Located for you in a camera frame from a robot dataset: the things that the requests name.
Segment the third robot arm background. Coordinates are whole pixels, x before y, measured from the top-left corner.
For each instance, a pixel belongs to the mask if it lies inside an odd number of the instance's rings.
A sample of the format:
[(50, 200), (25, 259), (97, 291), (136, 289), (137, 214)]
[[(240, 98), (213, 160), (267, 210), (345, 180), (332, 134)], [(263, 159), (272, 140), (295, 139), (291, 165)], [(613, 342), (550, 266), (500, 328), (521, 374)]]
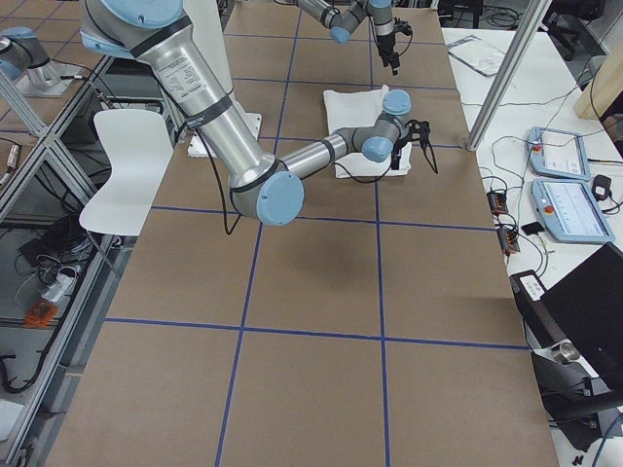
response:
[(49, 55), (31, 28), (15, 26), (1, 31), (1, 71), (10, 81), (49, 62)]

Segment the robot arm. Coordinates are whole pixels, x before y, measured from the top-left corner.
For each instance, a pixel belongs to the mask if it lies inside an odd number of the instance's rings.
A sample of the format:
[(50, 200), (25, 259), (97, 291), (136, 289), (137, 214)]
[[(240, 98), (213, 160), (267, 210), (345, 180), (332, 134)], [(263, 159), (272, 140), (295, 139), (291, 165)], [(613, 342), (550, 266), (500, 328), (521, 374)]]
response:
[(279, 159), (264, 151), (194, 41), (194, 25), (180, 1), (84, 1), (84, 46), (96, 53), (149, 65), (157, 81), (229, 172), (233, 208), (266, 225), (281, 226), (299, 214), (303, 179), (336, 160), (360, 153), (383, 162), (413, 135), (411, 98), (389, 91), (371, 126), (343, 127)]
[(331, 38), (338, 44), (347, 42), (365, 19), (371, 20), (383, 66), (389, 67), (393, 76), (398, 74), (400, 53), (394, 49), (396, 35), (402, 33), (412, 36), (413, 30), (407, 21), (393, 15), (391, 1), (351, 1), (344, 13), (321, 0), (300, 0), (293, 4), (327, 28)]

